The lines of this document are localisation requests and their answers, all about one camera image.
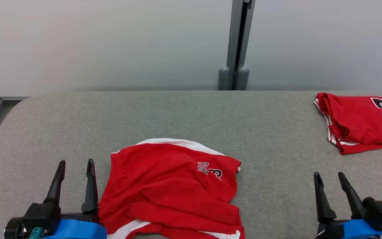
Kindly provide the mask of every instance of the white wall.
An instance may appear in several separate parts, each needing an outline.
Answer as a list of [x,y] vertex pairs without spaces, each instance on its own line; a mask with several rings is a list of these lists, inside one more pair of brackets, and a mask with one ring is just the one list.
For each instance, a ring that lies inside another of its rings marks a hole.
[[382,92],[382,0],[256,0],[248,90]]
[[232,0],[0,0],[0,96],[215,90]]

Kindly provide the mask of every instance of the blue tape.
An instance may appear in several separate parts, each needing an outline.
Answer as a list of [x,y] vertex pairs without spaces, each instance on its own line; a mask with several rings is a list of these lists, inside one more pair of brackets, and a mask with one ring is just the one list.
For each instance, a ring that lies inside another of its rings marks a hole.
[[374,230],[364,219],[346,221],[343,226],[343,239],[367,239],[373,235],[382,235],[382,231]]
[[57,231],[48,239],[107,239],[107,230],[94,222],[77,221],[73,219],[61,220]]

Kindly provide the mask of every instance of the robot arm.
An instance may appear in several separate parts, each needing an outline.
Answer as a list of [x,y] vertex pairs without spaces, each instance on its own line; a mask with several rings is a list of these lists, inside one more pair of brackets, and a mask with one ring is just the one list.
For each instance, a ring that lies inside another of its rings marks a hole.
[[347,195],[352,212],[351,220],[335,220],[336,214],[330,208],[323,191],[323,182],[318,172],[314,174],[318,234],[315,239],[367,239],[382,237],[382,201],[371,197],[363,201],[350,185],[344,173],[338,173],[341,188]]
[[66,162],[62,160],[44,202],[32,203],[23,217],[12,218],[4,230],[4,239],[107,238],[106,229],[99,224],[94,161],[88,160],[88,183],[81,213],[61,213],[59,201],[65,168]]

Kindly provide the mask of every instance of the red basketball jersey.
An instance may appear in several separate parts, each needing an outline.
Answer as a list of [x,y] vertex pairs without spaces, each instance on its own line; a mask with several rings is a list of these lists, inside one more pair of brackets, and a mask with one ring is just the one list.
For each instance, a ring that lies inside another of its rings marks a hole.
[[328,126],[328,141],[341,154],[382,148],[382,97],[318,93],[314,104]]
[[112,153],[100,201],[111,239],[244,239],[235,196],[241,162],[196,142],[149,139]]

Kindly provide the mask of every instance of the gray fabric tabletop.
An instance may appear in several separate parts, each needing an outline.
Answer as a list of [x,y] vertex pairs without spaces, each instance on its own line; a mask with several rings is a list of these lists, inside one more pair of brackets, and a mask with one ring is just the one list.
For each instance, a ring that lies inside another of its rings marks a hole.
[[196,141],[242,162],[232,204],[240,207],[247,238],[313,238],[315,171],[339,219],[351,214],[339,171],[361,198],[382,199],[382,149],[341,156],[326,140],[325,119],[313,104],[316,94],[74,92],[24,100],[0,127],[0,238],[10,218],[42,202],[60,160],[66,160],[62,212],[79,212],[88,159],[94,159],[101,197],[110,153],[150,138]]

